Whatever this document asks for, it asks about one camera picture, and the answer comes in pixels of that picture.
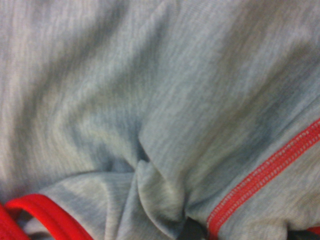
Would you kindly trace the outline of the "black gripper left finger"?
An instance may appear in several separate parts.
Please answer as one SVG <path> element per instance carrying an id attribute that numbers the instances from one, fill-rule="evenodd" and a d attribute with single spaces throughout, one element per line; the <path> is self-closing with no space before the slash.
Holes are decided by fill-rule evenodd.
<path id="1" fill-rule="evenodd" d="M 207 236 L 204 228 L 195 220 L 188 218 L 181 232 L 182 240 L 205 240 Z"/>

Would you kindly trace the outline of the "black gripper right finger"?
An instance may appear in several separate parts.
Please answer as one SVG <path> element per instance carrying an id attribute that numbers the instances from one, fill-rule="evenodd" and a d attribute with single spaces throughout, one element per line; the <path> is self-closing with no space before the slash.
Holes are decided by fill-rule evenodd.
<path id="1" fill-rule="evenodd" d="M 320 235 L 309 230 L 291 230 L 289 240 L 320 240 Z"/>

